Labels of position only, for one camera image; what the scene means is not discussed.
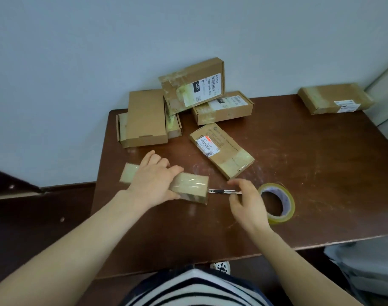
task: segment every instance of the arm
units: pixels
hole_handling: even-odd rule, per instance
[[[179,198],[168,187],[183,169],[167,166],[154,150],[146,154],[129,189],[0,283],[0,305],[74,305],[135,222]]]
[[[270,262],[293,305],[361,305],[272,231],[262,197],[250,181],[236,179],[228,183],[242,190],[242,204],[236,194],[229,197],[235,219]]]

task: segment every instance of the cardboard box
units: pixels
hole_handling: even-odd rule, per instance
[[[138,168],[137,164],[126,163],[120,182],[131,183]],[[208,176],[182,172],[173,179],[169,189],[178,193],[183,200],[207,204],[208,179]]]
[[[303,87],[298,95],[312,115],[363,111],[374,104],[356,83]]]
[[[169,139],[182,136],[181,121],[178,114],[171,116],[166,114],[166,130]]]
[[[189,66],[158,79],[164,91],[168,114],[185,111],[225,93],[224,62],[219,58]]]
[[[190,139],[228,180],[237,177],[255,161],[216,123],[199,128],[190,134]]]
[[[193,107],[197,125],[218,122],[252,114],[253,102],[240,91],[225,93],[221,98]]]
[[[116,127],[123,148],[167,143],[162,89],[130,92],[129,111],[116,116]]]

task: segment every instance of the black and white striped shirt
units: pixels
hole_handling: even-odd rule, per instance
[[[199,269],[190,269],[145,292],[129,296],[126,303],[122,304],[122,306],[185,305],[272,306],[262,293]]]

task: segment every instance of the black rectangle on label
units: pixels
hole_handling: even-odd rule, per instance
[[[200,82],[197,80],[196,82],[193,82],[194,92],[200,91]]]

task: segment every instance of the tabletop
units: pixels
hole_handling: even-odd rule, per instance
[[[293,218],[273,225],[295,249],[388,235],[388,141],[363,112],[311,116],[298,95],[254,98],[251,116],[219,122],[255,162],[238,177],[258,188],[273,182],[293,195]],[[209,187],[228,189],[225,177],[189,140],[199,126],[180,113],[183,136],[167,144],[124,149],[108,123],[91,213],[120,189],[126,162],[151,149],[185,172],[208,175]],[[207,205],[168,201],[146,212],[106,261],[98,278],[259,255],[235,221],[228,195]]]

